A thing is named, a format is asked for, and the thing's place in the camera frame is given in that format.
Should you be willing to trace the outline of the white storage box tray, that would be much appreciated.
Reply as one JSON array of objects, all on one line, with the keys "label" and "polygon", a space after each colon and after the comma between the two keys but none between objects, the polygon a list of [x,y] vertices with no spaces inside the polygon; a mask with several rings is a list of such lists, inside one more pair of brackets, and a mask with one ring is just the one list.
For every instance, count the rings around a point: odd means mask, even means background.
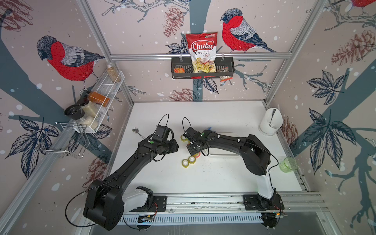
[{"label": "white storage box tray", "polygon": [[[240,136],[238,134],[232,133],[232,132],[218,132],[218,134],[240,138]],[[209,157],[211,157],[211,158],[224,158],[224,157],[226,157],[226,158],[227,157],[229,157],[229,158],[239,158],[240,155],[233,153],[233,152],[230,152],[230,151],[227,151],[227,150],[223,150],[223,149],[210,148]]]}]

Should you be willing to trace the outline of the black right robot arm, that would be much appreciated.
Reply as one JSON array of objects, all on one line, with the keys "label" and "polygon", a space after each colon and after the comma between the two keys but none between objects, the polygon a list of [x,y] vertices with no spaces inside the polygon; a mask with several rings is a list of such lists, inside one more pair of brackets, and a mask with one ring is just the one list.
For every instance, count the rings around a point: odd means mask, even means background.
[{"label": "black right robot arm", "polygon": [[268,173],[272,154],[255,135],[232,137],[210,130],[198,132],[189,127],[184,132],[183,137],[190,142],[187,149],[192,156],[210,149],[225,150],[239,155],[243,159],[247,170],[257,176],[259,203],[263,207],[272,205],[272,200],[276,197],[276,192]]}]

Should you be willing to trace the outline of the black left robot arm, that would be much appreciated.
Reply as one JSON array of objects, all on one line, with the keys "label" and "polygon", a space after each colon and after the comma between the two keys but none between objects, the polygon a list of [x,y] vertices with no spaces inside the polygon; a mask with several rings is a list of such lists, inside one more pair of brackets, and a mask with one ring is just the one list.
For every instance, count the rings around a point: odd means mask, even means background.
[{"label": "black left robot arm", "polygon": [[175,153],[178,144],[167,126],[157,125],[153,134],[138,143],[134,154],[104,180],[95,180],[88,188],[84,217],[106,230],[113,229],[124,214],[123,194],[136,175],[157,155]]}]

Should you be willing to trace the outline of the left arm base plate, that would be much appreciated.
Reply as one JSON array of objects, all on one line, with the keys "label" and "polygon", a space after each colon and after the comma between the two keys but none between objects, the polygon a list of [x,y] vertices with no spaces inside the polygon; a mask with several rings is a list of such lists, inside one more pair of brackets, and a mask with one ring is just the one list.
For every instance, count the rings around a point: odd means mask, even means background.
[{"label": "left arm base plate", "polygon": [[167,196],[155,196],[149,188],[139,186],[123,195],[124,212],[165,212]]}]

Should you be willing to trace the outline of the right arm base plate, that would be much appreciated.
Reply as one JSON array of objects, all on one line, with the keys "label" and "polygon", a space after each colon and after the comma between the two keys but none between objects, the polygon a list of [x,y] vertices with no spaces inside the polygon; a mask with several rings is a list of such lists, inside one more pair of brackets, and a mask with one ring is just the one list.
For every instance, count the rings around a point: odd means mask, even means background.
[{"label": "right arm base plate", "polygon": [[242,196],[243,205],[246,211],[269,211],[278,210],[283,211],[285,206],[281,196],[274,191],[271,199],[266,199],[259,194],[245,194]]}]

